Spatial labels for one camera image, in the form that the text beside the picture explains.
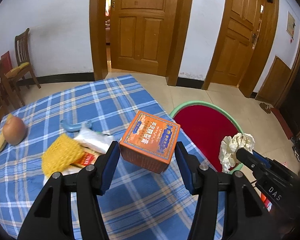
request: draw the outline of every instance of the banana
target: banana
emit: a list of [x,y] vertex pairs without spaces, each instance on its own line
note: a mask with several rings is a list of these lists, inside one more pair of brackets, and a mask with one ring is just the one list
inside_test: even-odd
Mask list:
[[[13,115],[12,114],[8,114],[7,120],[9,120]],[[3,133],[0,133],[0,152],[4,149],[4,147],[6,146],[7,142],[4,139]]]

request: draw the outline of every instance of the red doormat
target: red doormat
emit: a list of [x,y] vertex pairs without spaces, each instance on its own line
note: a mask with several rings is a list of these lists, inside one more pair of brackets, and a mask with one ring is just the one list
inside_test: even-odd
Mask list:
[[280,114],[279,109],[271,108],[270,110],[274,114],[274,116],[278,119],[278,121],[279,121],[284,133],[286,134],[288,140],[290,140],[291,137],[293,136],[293,133],[290,130],[287,122],[283,119],[283,116]]
[[217,110],[201,105],[183,108],[174,120],[216,170],[221,172],[220,145],[225,136],[233,137],[238,133],[233,123]]

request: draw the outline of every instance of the yellow sponge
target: yellow sponge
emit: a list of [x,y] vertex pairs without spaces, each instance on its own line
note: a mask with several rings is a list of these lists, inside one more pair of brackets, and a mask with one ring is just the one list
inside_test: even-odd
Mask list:
[[63,171],[84,155],[79,143],[66,134],[61,134],[42,155],[42,171],[50,177],[56,171]]

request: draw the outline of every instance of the green rim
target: green rim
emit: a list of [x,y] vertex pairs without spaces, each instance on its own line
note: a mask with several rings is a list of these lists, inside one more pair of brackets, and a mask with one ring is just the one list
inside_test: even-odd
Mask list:
[[[237,130],[243,134],[243,131],[242,131],[240,125],[236,122],[236,120],[231,115],[229,115],[222,108],[220,108],[214,104],[204,102],[204,101],[195,100],[195,101],[188,101],[188,102],[182,103],[181,105],[178,105],[175,109],[173,109],[173,111],[170,113],[170,117],[174,118],[180,110],[186,108],[187,106],[195,106],[195,105],[208,106],[208,107],[213,108],[213,109],[217,110],[218,112],[222,113],[226,118],[228,118],[233,123],[233,125],[237,128]],[[243,163],[238,164],[237,166],[235,166],[233,168],[233,170],[231,170],[229,172],[229,174],[232,174],[235,171],[241,170],[242,167],[243,167]]]

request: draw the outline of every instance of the tablecloth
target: tablecloth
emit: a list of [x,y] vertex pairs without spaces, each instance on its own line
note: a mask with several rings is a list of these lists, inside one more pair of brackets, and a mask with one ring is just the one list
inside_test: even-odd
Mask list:
[[[22,222],[42,189],[41,156],[69,123],[93,121],[93,130],[120,140],[138,110],[171,120],[162,107],[131,75],[87,83],[55,93],[13,112],[28,127],[17,146],[0,153],[0,223],[17,237]],[[6,117],[0,124],[0,132]],[[199,161],[210,163],[181,130],[178,141]],[[197,197],[185,189],[173,156],[167,171],[158,175],[121,157],[110,189],[98,196],[110,239],[187,239]],[[81,239],[76,195],[71,195],[74,236]],[[219,193],[215,239],[220,239],[224,220],[224,195]]]

